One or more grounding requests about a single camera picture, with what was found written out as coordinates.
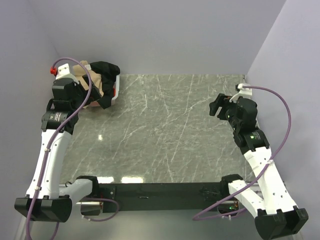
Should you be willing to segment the beige t-shirt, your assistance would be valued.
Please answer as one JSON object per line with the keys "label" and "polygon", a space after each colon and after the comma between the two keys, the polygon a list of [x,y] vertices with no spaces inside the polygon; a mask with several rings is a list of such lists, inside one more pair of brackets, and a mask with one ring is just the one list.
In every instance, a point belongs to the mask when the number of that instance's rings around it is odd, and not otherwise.
{"label": "beige t-shirt", "polygon": [[76,79],[83,84],[83,88],[85,90],[89,89],[88,83],[86,82],[89,81],[88,76],[90,76],[92,80],[92,96],[88,99],[83,108],[101,107],[106,109],[110,107],[110,97],[103,92],[105,63],[103,61],[96,61],[92,63],[81,61],[80,63],[86,66],[85,69],[89,74],[86,74],[85,70],[79,64],[74,65],[72,70]]}

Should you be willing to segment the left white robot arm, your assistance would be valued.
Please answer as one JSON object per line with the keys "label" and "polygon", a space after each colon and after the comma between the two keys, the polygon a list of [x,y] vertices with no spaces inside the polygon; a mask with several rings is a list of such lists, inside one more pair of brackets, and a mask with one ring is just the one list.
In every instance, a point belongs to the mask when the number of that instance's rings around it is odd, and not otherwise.
{"label": "left white robot arm", "polygon": [[76,77],[58,74],[52,86],[53,98],[41,118],[41,148],[36,169],[24,197],[15,200],[14,208],[32,221],[65,223],[73,205],[100,195],[95,176],[79,176],[69,187],[60,187],[64,156],[79,117],[77,108],[87,90]]}

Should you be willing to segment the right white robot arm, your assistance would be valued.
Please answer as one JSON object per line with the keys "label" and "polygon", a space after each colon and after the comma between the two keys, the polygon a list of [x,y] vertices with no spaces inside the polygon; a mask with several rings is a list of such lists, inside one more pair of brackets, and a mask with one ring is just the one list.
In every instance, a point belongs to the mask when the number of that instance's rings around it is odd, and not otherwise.
{"label": "right white robot arm", "polygon": [[209,104],[210,116],[228,121],[233,139],[249,163],[261,194],[251,189],[238,174],[222,177],[219,193],[223,200],[236,198],[253,216],[256,230],[264,240],[297,234],[309,219],[305,208],[299,208],[286,189],[265,133],[257,125],[257,104],[244,97],[236,101],[220,93]]}

